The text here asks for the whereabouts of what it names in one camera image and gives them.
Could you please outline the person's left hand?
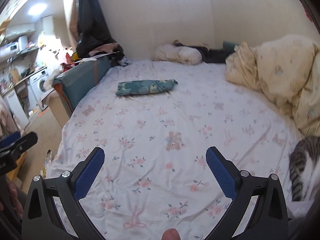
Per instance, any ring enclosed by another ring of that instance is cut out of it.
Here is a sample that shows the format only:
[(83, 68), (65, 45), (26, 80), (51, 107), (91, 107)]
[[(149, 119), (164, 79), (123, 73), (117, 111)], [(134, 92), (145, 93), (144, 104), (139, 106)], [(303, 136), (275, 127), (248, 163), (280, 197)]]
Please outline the person's left hand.
[(16, 212), (16, 215), (19, 219), (22, 219), (23, 218), (23, 206), (18, 199), (18, 188), (16, 187), (16, 185), (12, 181), (7, 179), (7, 189), (8, 189), (10, 199), (11, 199), (11, 203), (13, 205), (15, 212)]

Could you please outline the person's right hand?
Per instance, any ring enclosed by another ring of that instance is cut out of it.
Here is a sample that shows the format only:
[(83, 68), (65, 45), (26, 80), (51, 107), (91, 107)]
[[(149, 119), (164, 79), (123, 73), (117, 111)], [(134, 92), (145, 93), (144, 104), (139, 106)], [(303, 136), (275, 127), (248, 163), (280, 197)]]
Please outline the person's right hand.
[(181, 240), (181, 237), (175, 228), (170, 228), (163, 233), (161, 240)]

